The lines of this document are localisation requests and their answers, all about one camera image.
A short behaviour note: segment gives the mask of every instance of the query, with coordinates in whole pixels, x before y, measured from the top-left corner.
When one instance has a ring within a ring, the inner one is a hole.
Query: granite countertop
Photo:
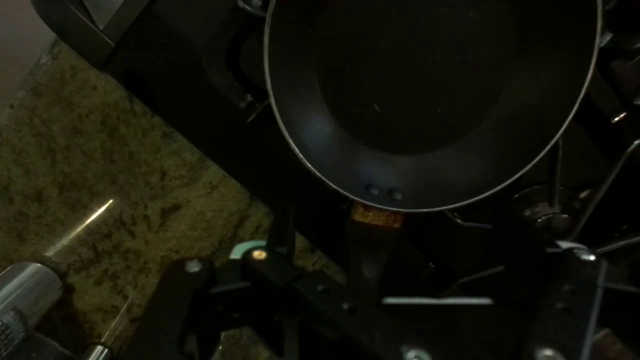
[[[108,339],[121,349],[170,261],[220,263],[271,222],[265,205],[59,40],[0,110],[0,168],[0,269],[35,259],[62,274],[65,294],[39,330],[77,354],[127,304]],[[339,275],[298,245],[298,263]],[[255,343],[247,332],[225,339],[224,350]],[[257,353],[220,358],[268,357]]]

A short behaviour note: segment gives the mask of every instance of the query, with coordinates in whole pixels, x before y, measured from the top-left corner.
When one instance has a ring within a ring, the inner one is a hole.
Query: frying pan
[[[367,204],[433,211],[542,157],[599,32],[599,0],[272,0],[266,80],[311,171]]]

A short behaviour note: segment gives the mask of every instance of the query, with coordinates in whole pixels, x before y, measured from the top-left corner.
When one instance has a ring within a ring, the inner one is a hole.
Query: pan rim
[[[500,191],[501,189],[505,188],[507,185],[511,184],[513,181],[515,181],[520,176],[522,176],[532,166],[534,166],[549,151],[549,149],[551,149],[551,147],[558,141],[560,136],[562,136],[562,134],[564,133],[564,130],[566,129],[566,127],[571,122],[573,116],[575,115],[575,112],[578,110],[578,107],[580,106],[580,103],[582,102],[582,99],[584,98],[584,95],[587,92],[587,89],[588,89],[589,84],[591,82],[591,77],[592,77],[593,72],[595,70],[596,59],[598,57],[598,52],[600,50],[600,34],[601,34],[601,31],[602,31],[602,0],[595,0],[595,3],[596,3],[596,29],[595,29],[596,33],[594,35],[594,44],[593,44],[593,51],[591,53],[591,63],[589,65],[589,71],[587,72],[587,76],[585,77],[584,83],[582,84],[582,89],[580,91],[580,94],[578,95],[578,97],[575,100],[575,104],[573,105],[573,108],[572,108],[571,112],[567,116],[567,119],[564,121],[564,124],[560,127],[560,130],[557,132],[555,137],[547,145],[547,147],[544,148],[542,150],[542,152],[537,157],[535,157],[528,165],[526,165],[516,175],[514,175],[513,177],[511,177],[507,181],[504,181],[501,185],[493,188],[490,191],[485,192],[484,194],[478,195],[477,197],[474,197],[474,198],[471,198],[471,199],[468,199],[468,200],[465,200],[465,201],[462,201],[462,202],[458,202],[456,204],[452,204],[452,205],[448,205],[448,206],[440,206],[440,207],[437,207],[437,208],[426,208],[426,209],[425,208],[422,208],[422,209],[394,208],[392,206],[383,206],[383,205],[371,202],[369,200],[361,199],[361,198],[359,198],[357,196],[354,196],[354,195],[350,194],[349,192],[341,189],[339,186],[336,186],[335,184],[333,184],[331,181],[329,181],[327,178],[325,178],[325,176],[320,174],[307,161],[307,159],[304,157],[304,155],[302,155],[302,153],[300,152],[300,150],[298,149],[296,144],[293,142],[293,140],[289,136],[289,132],[286,130],[286,128],[284,126],[284,123],[283,123],[282,119],[280,118],[280,112],[278,111],[278,106],[276,105],[275,98],[273,97],[273,89],[271,87],[271,73],[269,71],[269,33],[271,32],[271,18],[272,18],[272,15],[273,15],[273,8],[275,7],[275,4],[276,4],[277,1],[278,0],[271,0],[271,2],[269,4],[269,9],[268,9],[268,12],[267,12],[267,19],[266,19],[266,23],[265,23],[265,31],[264,31],[264,38],[263,38],[263,47],[264,47],[263,63],[264,63],[264,75],[265,75],[265,80],[266,80],[267,92],[269,94],[269,102],[271,103],[271,107],[273,108],[273,113],[275,115],[276,121],[278,122],[278,126],[280,127],[280,131],[285,136],[287,142],[289,143],[289,146],[296,153],[296,155],[300,159],[300,161],[309,170],[311,170],[311,172],[315,176],[317,176],[320,179],[322,179],[322,181],[324,181],[326,184],[330,185],[332,188],[334,188],[338,192],[346,195],[350,199],[357,200],[358,202],[361,202],[361,203],[366,204],[366,205],[374,206],[376,208],[385,209],[385,210],[391,210],[391,211],[402,211],[402,212],[405,212],[405,213],[427,213],[427,212],[435,212],[435,211],[442,211],[442,210],[447,210],[447,209],[452,209],[452,208],[458,208],[460,206],[464,206],[464,205],[470,204],[472,202],[481,200],[481,199],[483,199],[485,197],[488,197],[488,196]]]

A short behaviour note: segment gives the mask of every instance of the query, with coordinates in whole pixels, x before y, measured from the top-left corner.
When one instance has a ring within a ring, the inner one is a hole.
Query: silver cylinder
[[[0,359],[40,321],[62,289],[58,275],[38,263],[16,263],[0,274]]]
[[[103,345],[91,345],[82,356],[82,360],[111,360],[113,357],[108,347]]]

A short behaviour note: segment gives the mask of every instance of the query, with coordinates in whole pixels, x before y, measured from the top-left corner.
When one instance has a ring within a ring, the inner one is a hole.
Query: stovetop
[[[74,0],[62,2],[82,8]],[[461,277],[496,265],[492,227],[505,209],[552,237],[591,247],[640,232],[640,210],[634,206],[640,200],[640,154],[630,150],[640,138],[640,22],[632,16],[640,13],[639,3],[605,2],[597,68],[561,146],[489,198],[450,211],[406,215],[404,234],[435,268]],[[79,38],[78,31],[40,15],[270,208],[295,204],[298,231],[346,264],[351,201],[311,174],[280,132],[264,84],[264,18],[235,0],[123,4],[136,8],[137,16],[124,28],[118,23],[124,29],[118,36],[105,32],[113,28],[109,24],[91,29],[111,41],[100,54],[99,44],[84,41],[89,35]],[[621,161],[625,154],[628,160]],[[552,188],[558,204],[548,200]]]

